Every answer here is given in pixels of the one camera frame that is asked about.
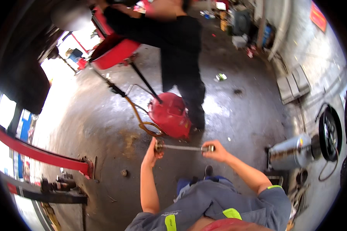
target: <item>red car lift arm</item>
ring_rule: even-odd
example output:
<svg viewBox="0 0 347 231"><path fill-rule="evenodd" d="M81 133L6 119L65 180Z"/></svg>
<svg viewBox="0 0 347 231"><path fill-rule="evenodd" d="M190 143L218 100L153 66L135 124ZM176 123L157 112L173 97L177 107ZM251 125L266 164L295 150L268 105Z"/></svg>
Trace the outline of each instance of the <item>red car lift arm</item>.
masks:
<svg viewBox="0 0 347 231"><path fill-rule="evenodd" d="M88 179L91 177L92 165L89 165L87 162L39 149L9 136L3 129L0 125L0 141L18 153L47 164L78 170Z"/></svg>

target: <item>hand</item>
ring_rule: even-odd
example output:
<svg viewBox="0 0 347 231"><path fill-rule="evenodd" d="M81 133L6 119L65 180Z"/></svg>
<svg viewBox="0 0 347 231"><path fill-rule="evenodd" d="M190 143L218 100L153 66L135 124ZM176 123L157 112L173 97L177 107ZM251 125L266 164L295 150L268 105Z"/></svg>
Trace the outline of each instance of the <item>hand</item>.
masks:
<svg viewBox="0 0 347 231"><path fill-rule="evenodd" d="M155 153L154 152L154 147L156 143L156 138L153 137L152 141L148 147L147 153L144 156L143 162L141 163L141 167L151 167L153 168L155 165L155 162L157 159L162 159L163 158L163 152L161 153Z"/></svg>
<svg viewBox="0 0 347 231"><path fill-rule="evenodd" d="M202 147L207 147L209 145L214 145L215 151L214 152L209 152L209 151L202 152L204 157L211 158L211 159L217 160L219 162L224 162L231 156L231 154L228 153L226 151L226 149L221 145L220 141L218 141L218 140L206 141L206 142L204 142Z"/></svg>

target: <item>debris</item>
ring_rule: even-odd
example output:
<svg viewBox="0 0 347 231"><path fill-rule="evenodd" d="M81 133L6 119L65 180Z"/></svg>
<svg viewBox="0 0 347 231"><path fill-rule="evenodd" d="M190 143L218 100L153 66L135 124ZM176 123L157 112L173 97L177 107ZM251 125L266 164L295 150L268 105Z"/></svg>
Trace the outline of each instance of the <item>debris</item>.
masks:
<svg viewBox="0 0 347 231"><path fill-rule="evenodd" d="M121 171L121 175L122 175L122 176L127 176L127 174L128 174L128 172L127 172L126 169L123 169L123 170Z"/></svg>
<svg viewBox="0 0 347 231"><path fill-rule="evenodd" d="M110 196L108 196L109 198L111 198L111 200L109 201L109 202L115 202L115 201L117 201L117 200L114 200L112 197L110 197Z"/></svg>
<svg viewBox="0 0 347 231"><path fill-rule="evenodd" d="M243 93L243 91L240 89L234 89L234 93L237 95L241 95Z"/></svg>
<svg viewBox="0 0 347 231"><path fill-rule="evenodd" d="M226 75L225 74L222 74L222 73L218 73L216 75L216 78L214 79L216 82L219 82L219 81L224 81L225 79L227 79Z"/></svg>
<svg viewBox="0 0 347 231"><path fill-rule="evenodd" d="M244 47L248 42L248 36L246 34L242 36L232 36L231 41L236 48Z"/></svg>
<svg viewBox="0 0 347 231"><path fill-rule="evenodd" d="M201 11L200 15L204 16L206 19L213 19L216 17L213 13L211 13L207 10Z"/></svg>

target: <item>oil stain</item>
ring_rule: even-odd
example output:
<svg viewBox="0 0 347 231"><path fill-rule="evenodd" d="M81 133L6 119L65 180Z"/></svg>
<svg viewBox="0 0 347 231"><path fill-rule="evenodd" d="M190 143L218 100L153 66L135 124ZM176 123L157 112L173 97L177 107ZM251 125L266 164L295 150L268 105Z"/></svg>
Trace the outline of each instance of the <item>oil stain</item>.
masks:
<svg viewBox="0 0 347 231"><path fill-rule="evenodd" d="M134 140L139 138L140 134L136 132L129 132L126 129L121 129L118 133L123 136L125 143L122 155L129 159L133 158L135 156L135 147L132 144Z"/></svg>

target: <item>sneaker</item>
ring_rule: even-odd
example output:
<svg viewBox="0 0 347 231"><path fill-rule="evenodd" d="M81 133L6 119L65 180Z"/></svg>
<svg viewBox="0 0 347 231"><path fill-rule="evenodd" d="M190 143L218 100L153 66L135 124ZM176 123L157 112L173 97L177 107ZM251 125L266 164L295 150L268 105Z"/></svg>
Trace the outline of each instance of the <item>sneaker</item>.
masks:
<svg viewBox="0 0 347 231"><path fill-rule="evenodd" d="M212 176L212 174L213 174L212 166L211 165L207 165L206 168L204 169L204 178L203 178L203 180L205 180L206 177L208 177L208 176Z"/></svg>

